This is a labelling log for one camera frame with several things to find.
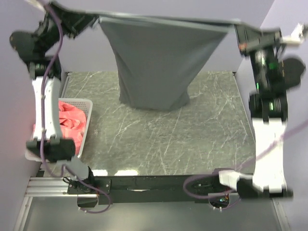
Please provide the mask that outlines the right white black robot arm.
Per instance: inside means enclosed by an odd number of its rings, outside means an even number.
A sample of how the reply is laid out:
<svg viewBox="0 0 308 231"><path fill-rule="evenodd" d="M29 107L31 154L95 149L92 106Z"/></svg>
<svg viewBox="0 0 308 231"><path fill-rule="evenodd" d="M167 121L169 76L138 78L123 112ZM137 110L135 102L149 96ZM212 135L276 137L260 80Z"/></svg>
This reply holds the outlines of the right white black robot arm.
<svg viewBox="0 0 308 231"><path fill-rule="evenodd" d="M213 190L234 190L243 199L292 197L283 169L283 135L288 120L287 92L300 85L305 64L296 57L280 59L288 46L301 45L308 26L299 23L288 36L280 29L261 30L235 26L239 52L251 61L256 91L249 96L249 110L256 139L254 173L224 169L211 180Z"/></svg>

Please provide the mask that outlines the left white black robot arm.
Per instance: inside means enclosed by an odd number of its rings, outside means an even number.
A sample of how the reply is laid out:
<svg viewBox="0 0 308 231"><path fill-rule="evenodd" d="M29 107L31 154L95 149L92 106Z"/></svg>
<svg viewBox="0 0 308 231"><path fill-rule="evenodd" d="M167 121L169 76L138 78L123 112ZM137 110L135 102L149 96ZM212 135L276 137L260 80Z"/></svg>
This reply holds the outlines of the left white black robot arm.
<svg viewBox="0 0 308 231"><path fill-rule="evenodd" d="M14 31L10 35L11 47L26 65L35 93L35 129L26 147L52 177L55 175L48 163L60 164L61 171L72 176L64 178L64 182L84 193L91 193L96 189L93 172L76 156L74 141L63 138L61 131L58 102L62 69L59 52L64 36L75 38L92 26L97 17L65 10L54 1L35 0L33 4L45 12L38 28L34 32Z"/></svg>

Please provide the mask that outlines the grey pillowcase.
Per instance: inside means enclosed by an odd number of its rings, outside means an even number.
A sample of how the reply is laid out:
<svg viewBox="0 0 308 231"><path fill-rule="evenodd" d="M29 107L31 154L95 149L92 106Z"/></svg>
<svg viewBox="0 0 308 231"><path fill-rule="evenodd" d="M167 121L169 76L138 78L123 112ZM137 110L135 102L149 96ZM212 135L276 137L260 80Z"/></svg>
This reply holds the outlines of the grey pillowcase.
<svg viewBox="0 0 308 231"><path fill-rule="evenodd" d="M132 108L172 111L189 102L188 86L238 20L98 14L113 50L119 99Z"/></svg>

